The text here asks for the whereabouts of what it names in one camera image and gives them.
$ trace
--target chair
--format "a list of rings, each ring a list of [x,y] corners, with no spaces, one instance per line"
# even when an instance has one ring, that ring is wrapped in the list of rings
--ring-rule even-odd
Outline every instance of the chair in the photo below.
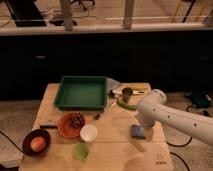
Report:
[[[93,4],[93,5],[95,5],[95,0],[73,0],[73,1],[71,1],[71,2],[70,2],[70,4],[73,4],[73,3],[75,3],[75,2],[78,2],[78,4],[79,4],[79,5],[82,5],[82,7],[83,7],[84,11],[86,11],[86,10],[87,10],[87,8],[85,7],[85,5],[84,5],[84,2],[83,2],[83,1],[91,1],[91,2],[92,2],[92,4]]]

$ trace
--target bowl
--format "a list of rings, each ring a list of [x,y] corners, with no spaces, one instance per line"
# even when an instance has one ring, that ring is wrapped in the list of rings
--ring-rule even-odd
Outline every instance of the bowl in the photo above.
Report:
[[[44,129],[30,132],[24,139],[22,149],[27,156],[43,155],[50,144],[50,134]]]
[[[81,128],[84,125],[84,116],[79,112],[72,112],[59,118],[57,128],[61,136],[74,138],[80,136]]]
[[[86,124],[82,127],[80,131],[80,137],[86,143],[92,143],[96,139],[98,134],[97,128],[95,125]]]

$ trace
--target red plate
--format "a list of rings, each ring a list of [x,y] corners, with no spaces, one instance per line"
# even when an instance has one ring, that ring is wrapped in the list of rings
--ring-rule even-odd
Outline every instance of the red plate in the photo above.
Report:
[[[81,128],[85,125],[85,119],[82,114],[81,115],[83,117],[83,124],[81,125],[81,127],[75,128],[70,125],[72,117],[75,116],[75,114],[77,113],[65,114],[58,120],[57,123],[58,131],[60,135],[62,135],[65,138],[74,138],[80,136]]]

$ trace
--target white cup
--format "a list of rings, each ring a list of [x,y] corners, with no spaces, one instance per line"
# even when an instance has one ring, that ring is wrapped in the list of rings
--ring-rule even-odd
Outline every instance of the white cup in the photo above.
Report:
[[[86,124],[81,128],[80,137],[86,143],[92,143],[97,137],[98,131],[95,125]]]

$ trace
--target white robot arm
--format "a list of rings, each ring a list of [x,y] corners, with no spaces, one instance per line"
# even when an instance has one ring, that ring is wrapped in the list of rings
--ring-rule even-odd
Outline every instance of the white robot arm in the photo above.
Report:
[[[154,89],[139,101],[136,115],[139,123],[147,129],[159,121],[213,146],[212,118],[165,106],[166,100],[161,90]]]

